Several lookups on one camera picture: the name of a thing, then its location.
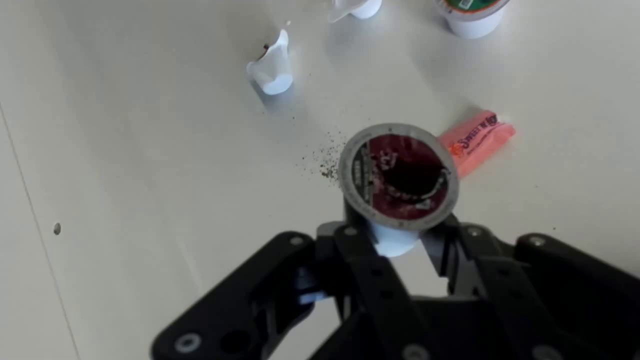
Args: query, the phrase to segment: white surface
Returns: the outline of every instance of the white surface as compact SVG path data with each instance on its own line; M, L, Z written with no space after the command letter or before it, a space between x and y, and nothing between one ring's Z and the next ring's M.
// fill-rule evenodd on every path
M0 106L0 358L78 360Z
M550 233L640 276L640 4L575 10L513 2L499 32L467 42L428 0L341 25L301 0L0 0L0 101L80 358L147 358L275 233L341 218L313 157L335 134L441 134L475 106L518 139L462 185L459 216L505 240ZM297 89L263 101L245 65L289 20ZM445 292L421 252L399 269ZM279 358L330 327L313 320Z

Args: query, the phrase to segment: red label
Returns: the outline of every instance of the red label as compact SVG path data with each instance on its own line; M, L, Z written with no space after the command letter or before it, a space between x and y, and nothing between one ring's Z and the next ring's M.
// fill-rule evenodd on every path
M447 199L449 170L428 145L399 134L364 142L352 163L352 183L377 212L396 220L421 220Z

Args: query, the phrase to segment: pink object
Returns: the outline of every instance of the pink object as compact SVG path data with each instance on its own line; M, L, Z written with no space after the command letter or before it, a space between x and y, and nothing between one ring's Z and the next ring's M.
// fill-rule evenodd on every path
M515 126L501 122L494 112L482 111L464 125L445 132L441 142L453 155L459 177L464 178L494 157L515 134Z

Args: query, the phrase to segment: screw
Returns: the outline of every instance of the screw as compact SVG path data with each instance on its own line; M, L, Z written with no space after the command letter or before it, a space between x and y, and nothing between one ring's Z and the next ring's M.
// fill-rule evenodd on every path
M293 245L293 246L303 246L305 240L297 236L297 238L290 240L290 245Z
M539 344L534 351L533 351L533 356L534 360L564 360L563 354L549 346L549 344Z
M348 226L348 228L345 228L345 234L347 234L347 236L357 236L358 231L357 231L354 226Z
M192 354L201 348L201 344L203 344L203 339L195 332L189 332L177 341L177 352Z
M428 360L428 352L427 352L427 348L423 348L418 344L408 344L403 351L403 358L404 360Z
M543 238L543 236L531 236L529 240L539 249L547 245L547 238Z
M470 236L475 236L475 238L482 236L482 231L477 228L477 226L467 228L467 233L468 233Z

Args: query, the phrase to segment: cup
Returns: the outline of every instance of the cup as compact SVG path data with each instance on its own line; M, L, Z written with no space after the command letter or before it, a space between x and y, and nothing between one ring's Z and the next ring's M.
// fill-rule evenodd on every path
M363 7L352 10L352 17L366 20L366 18L375 18L382 9L382 0L368 0Z
M266 96L287 92L294 84L289 56L289 32L280 30L279 41L271 45L256 63L250 63L246 73Z
M368 225L378 254L395 259L450 216L459 175L437 136L408 125L381 125L345 146L341 189Z
M437 0L450 30L461 38L482 38L494 32L509 0Z

